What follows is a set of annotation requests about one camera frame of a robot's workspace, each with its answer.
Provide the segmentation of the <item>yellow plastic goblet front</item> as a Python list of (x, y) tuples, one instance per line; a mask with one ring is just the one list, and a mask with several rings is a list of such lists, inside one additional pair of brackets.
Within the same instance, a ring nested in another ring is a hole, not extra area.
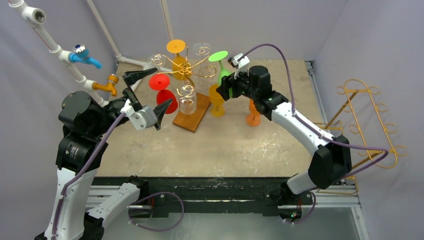
[(167, 43), (166, 49), (174, 55), (171, 61), (173, 77), (179, 81), (187, 81), (187, 77), (191, 76), (191, 65), (188, 62), (188, 45), (181, 39), (173, 39)]

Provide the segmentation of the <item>ribbed clear wine glass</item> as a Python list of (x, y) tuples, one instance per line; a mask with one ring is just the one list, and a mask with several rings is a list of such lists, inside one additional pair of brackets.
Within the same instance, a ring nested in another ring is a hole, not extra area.
[(197, 77), (207, 77), (210, 75), (210, 71), (208, 70), (208, 66), (206, 64), (206, 59), (209, 57), (211, 52), (211, 46), (209, 43), (206, 42), (198, 42), (196, 43), (193, 48), (193, 52), (195, 55), (200, 57), (200, 61), (196, 64)]

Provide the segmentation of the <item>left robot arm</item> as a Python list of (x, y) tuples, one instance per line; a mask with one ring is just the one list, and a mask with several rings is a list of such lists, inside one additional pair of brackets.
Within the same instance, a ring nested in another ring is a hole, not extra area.
[(117, 193), (98, 206), (86, 209), (92, 182), (113, 130), (126, 122), (131, 122), (138, 131), (161, 128), (171, 101), (166, 100), (156, 107), (142, 105), (132, 89), (137, 81), (156, 71), (153, 67), (125, 72), (123, 96), (105, 106), (85, 91), (76, 91), (64, 98), (58, 116), (63, 124), (63, 138), (55, 161), (54, 207), (47, 229), (36, 236), (38, 240), (100, 240), (113, 219), (127, 206), (134, 203), (154, 206), (148, 181), (132, 175), (124, 180)]

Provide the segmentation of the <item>red plastic goblet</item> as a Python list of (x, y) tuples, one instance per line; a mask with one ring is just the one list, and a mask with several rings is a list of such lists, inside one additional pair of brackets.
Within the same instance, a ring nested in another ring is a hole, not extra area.
[(177, 110), (178, 103), (174, 93), (168, 89), (170, 85), (170, 78), (166, 74), (157, 73), (153, 75), (148, 81), (149, 87), (157, 91), (156, 103), (158, 105), (164, 103), (167, 100), (172, 100), (171, 104), (166, 110), (166, 114), (172, 114)]

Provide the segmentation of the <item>orange plastic goblet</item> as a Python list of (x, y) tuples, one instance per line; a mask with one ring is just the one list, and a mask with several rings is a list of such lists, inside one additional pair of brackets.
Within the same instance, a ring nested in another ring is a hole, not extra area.
[(248, 105), (249, 114), (245, 118), (247, 125), (258, 127), (261, 124), (261, 114), (256, 110), (254, 101), (251, 99)]

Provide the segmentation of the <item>yellow plastic goblet back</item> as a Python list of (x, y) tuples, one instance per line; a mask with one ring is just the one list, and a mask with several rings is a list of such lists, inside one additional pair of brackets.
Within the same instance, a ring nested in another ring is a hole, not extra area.
[(223, 107), (224, 99), (222, 96), (217, 92), (218, 84), (212, 85), (209, 90), (209, 100), (212, 104), (210, 113), (214, 117), (222, 117), (225, 114), (225, 108)]

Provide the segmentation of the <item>gold wall hook rack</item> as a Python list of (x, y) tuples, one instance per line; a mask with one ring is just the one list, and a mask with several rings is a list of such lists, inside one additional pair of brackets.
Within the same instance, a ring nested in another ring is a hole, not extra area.
[(402, 180), (402, 168), (412, 145), (387, 84), (363, 76), (330, 82), (316, 79), (314, 86), (325, 111), (328, 129), (345, 134), (353, 145), (354, 175), (360, 192), (392, 193)]

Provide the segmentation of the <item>yellow plastic goblet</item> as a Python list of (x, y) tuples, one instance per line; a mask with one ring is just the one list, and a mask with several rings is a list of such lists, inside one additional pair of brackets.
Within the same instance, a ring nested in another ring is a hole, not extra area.
[(171, 61), (173, 77), (179, 81), (187, 81), (187, 77), (191, 76), (191, 65), (188, 62), (188, 45), (181, 39), (173, 39), (167, 43), (166, 49), (174, 55)]
[(224, 99), (222, 96), (217, 92), (218, 84), (212, 85), (209, 90), (209, 100), (212, 104), (210, 113), (214, 117), (222, 117), (225, 114), (225, 108), (223, 107)]

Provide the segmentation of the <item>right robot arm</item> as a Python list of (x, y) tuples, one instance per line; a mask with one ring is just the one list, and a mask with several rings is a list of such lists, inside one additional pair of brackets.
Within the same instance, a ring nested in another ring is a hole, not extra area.
[(326, 189), (352, 170), (348, 139), (333, 136), (296, 111), (285, 96), (273, 90), (266, 67), (255, 65), (247, 72), (224, 76), (217, 92), (225, 101), (239, 96), (251, 99), (261, 115), (287, 130), (311, 154), (308, 169), (282, 184), (284, 202), (292, 204), (314, 188)]

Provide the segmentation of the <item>gold wire wine glass rack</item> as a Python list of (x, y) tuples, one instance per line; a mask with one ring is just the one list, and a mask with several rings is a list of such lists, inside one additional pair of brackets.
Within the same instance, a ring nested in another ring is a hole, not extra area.
[(178, 113), (172, 123), (195, 133), (211, 102), (204, 94), (198, 93), (192, 77), (212, 78), (216, 75), (217, 70), (215, 67), (205, 64), (205, 60), (211, 52), (209, 44), (198, 43), (193, 47), (194, 53), (203, 57), (194, 65), (189, 63), (188, 55), (185, 57), (180, 55), (183, 49), (186, 49), (186, 52), (189, 51), (189, 47), (185, 44), (183, 46), (172, 44), (167, 50), (175, 54), (174, 59), (163, 54), (154, 54), (149, 58), (149, 63), (156, 67), (160, 74), (173, 75), (176, 80), (180, 81), (180, 86), (176, 88)]

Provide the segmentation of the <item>green plastic cup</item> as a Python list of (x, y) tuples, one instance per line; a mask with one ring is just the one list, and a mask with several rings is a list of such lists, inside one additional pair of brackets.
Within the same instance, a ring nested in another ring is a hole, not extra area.
[(218, 62), (219, 63), (220, 72), (219, 72), (219, 78), (218, 78), (218, 81), (217, 81), (218, 86), (221, 86), (223, 77), (227, 77), (227, 76), (230, 76), (232, 74), (228, 69), (226, 69), (226, 67), (223, 64), (223, 60), (228, 56), (228, 54), (229, 54), (228, 51), (222, 50), (222, 51), (215, 52), (208, 57), (208, 60), (210, 62)]

